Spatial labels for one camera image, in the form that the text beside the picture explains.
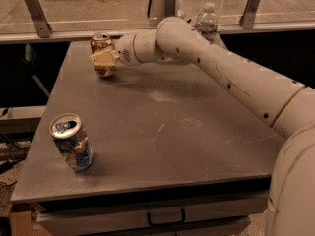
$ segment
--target plastic water bottle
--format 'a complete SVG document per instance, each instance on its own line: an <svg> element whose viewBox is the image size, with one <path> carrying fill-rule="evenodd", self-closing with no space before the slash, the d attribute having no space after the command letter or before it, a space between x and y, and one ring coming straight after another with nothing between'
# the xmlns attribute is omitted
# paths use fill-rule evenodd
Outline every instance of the plastic water bottle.
<svg viewBox="0 0 315 236"><path fill-rule="evenodd" d="M215 4L206 3L199 13L195 23L195 30L210 43L215 41L218 27L218 17L215 12Z"/></svg>

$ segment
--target bottle cap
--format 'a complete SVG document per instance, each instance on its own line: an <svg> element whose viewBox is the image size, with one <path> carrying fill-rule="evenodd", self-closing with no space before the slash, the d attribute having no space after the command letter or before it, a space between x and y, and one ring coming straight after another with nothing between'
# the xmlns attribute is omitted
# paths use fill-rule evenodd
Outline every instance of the bottle cap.
<svg viewBox="0 0 315 236"><path fill-rule="evenodd" d="M205 3L204 5L204 10L205 11L212 11L215 9L215 4L214 3Z"/></svg>

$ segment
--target blue soda can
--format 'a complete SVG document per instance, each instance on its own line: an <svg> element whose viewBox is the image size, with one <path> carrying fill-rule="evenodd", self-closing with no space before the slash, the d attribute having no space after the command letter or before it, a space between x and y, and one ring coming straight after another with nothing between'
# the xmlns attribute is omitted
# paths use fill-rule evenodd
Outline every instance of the blue soda can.
<svg viewBox="0 0 315 236"><path fill-rule="evenodd" d="M58 115L51 121L49 132L73 171L83 171L92 165L94 157L88 135L78 115L73 113Z"/></svg>

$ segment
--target metal bracket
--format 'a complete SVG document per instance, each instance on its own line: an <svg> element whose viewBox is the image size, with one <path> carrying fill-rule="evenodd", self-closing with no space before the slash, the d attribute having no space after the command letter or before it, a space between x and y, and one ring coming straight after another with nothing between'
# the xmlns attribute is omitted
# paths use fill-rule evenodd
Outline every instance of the metal bracket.
<svg viewBox="0 0 315 236"><path fill-rule="evenodd" d="M176 0L149 0L148 18L162 19L175 16Z"/></svg>
<svg viewBox="0 0 315 236"><path fill-rule="evenodd" d="M243 16L240 19L240 24L244 29L252 29L255 23L256 12L260 0L248 0Z"/></svg>
<svg viewBox="0 0 315 236"><path fill-rule="evenodd" d="M31 18L35 24L35 28L39 37L49 37L52 28L49 25L38 0L24 0L27 4Z"/></svg>
<svg viewBox="0 0 315 236"><path fill-rule="evenodd" d="M165 17L175 16L176 0L165 0L164 5Z"/></svg>

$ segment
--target table top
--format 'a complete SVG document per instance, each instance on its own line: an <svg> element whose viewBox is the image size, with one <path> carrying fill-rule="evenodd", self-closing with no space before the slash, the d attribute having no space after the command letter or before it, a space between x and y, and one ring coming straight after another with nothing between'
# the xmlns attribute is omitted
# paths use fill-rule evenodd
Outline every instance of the table top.
<svg viewBox="0 0 315 236"><path fill-rule="evenodd" d="M117 64L104 80L90 44L72 42L33 139L13 203L195 186L272 174L284 143L197 67ZM75 173L48 131L79 115L94 163Z"/></svg>

